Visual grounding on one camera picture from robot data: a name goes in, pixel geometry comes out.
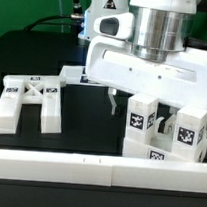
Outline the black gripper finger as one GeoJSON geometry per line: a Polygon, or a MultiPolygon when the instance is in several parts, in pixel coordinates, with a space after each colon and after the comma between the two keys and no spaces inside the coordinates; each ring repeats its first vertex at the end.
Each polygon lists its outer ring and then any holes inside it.
{"type": "Polygon", "coordinates": [[[178,112],[178,110],[175,107],[169,108],[170,117],[168,119],[166,119],[164,122],[164,133],[165,134],[168,134],[174,130],[175,121],[177,119],[177,112],[178,112]]]}
{"type": "Polygon", "coordinates": [[[111,114],[117,115],[117,116],[120,115],[121,108],[120,108],[120,105],[116,101],[117,90],[115,88],[108,88],[107,94],[111,102],[111,114]]]}

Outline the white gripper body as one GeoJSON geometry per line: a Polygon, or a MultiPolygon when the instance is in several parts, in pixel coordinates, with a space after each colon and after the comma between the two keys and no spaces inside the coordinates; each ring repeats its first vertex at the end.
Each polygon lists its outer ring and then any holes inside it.
{"type": "Polygon", "coordinates": [[[171,52],[164,62],[135,57],[130,44],[98,36],[91,41],[86,75],[120,91],[145,93],[175,108],[186,105],[207,110],[207,52],[187,48],[171,52]]]}

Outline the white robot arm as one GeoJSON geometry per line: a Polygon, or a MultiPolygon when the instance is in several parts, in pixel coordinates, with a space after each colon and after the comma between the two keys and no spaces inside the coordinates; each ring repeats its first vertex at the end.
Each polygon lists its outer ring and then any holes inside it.
{"type": "Polygon", "coordinates": [[[202,0],[92,0],[81,36],[86,75],[177,109],[207,111],[207,43],[190,37],[202,0]]]}

